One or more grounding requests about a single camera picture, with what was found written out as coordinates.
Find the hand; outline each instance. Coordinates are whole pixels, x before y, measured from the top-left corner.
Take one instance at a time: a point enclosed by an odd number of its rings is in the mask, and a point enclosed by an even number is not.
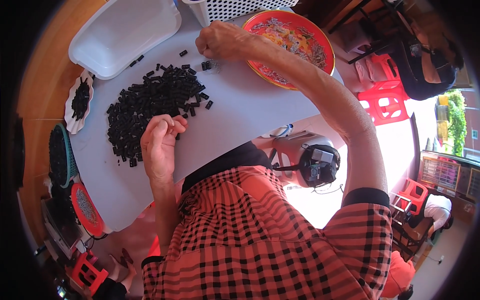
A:
[[[412,22],[410,27],[412,28],[413,32],[417,36],[417,39],[419,40],[419,42],[422,43],[422,45],[428,46],[428,36],[423,31],[423,29],[415,21]]]
[[[187,120],[182,116],[154,116],[148,123],[140,146],[151,185],[161,186],[173,180],[175,137],[187,128]]]
[[[264,36],[253,35],[230,23],[213,21],[195,40],[198,52],[209,59],[250,60],[274,45]]]

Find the plaid shirt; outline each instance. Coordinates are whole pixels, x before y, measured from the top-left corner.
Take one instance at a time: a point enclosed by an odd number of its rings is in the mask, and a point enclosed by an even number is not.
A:
[[[350,192],[323,230],[265,167],[211,176],[182,195],[167,255],[142,263],[146,299],[377,299],[390,264],[388,196]]]

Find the person in white shirt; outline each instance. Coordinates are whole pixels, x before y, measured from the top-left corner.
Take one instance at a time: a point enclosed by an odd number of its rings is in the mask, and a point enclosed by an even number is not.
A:
[[[434,232],[444,228],[449,229],[452,226],[453,218],[451,217],[452,202],[445,196],[429,195],[422,205],[418,215],[413,216],[408,221],[410,227],[415,228],[426,217],[433,219],[433,225],[428,230],[430,238]]]

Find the tree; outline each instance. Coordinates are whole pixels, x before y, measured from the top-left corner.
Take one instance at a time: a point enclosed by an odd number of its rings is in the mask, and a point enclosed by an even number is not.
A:
[[[465,98],[458,90],[450,90],[448,96],[448,135],[453,138],[452,154],[463,156],[463,145],[467,135],[467,121],[465,120]]]

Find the white table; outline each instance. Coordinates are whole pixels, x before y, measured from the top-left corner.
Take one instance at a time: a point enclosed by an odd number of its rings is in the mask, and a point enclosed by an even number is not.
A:
[[[182,2],[179,31],[144,54],[141,62],[128,67],[117,77],[94,82],[94,97],[85,126],[70,135],[72,149],[82,180],[105,224],[113,231],[129,226],[153,201],[143,162],[134,168],[115,156],[108,142],[106,111],[117,101],[120,90],[133,83],[141,84],[142,76],[154,70],[157,63],[180,67],[190,64],[214,104],[205,109],[201,102],[196,116],[189,117],[189,129],[175,146],[175,182],[196,169],[284,124],[318,114],[317,108],[302,93],[277,87],[256,75],[245,62],[225,62],[219,74],[202,72],[205,57],[195,47],[202,27]],[[230,22],[242,25],[250,16]],[[188,54],[179,53],[187,49]],[[343,83],[335,70],[334,77]]]

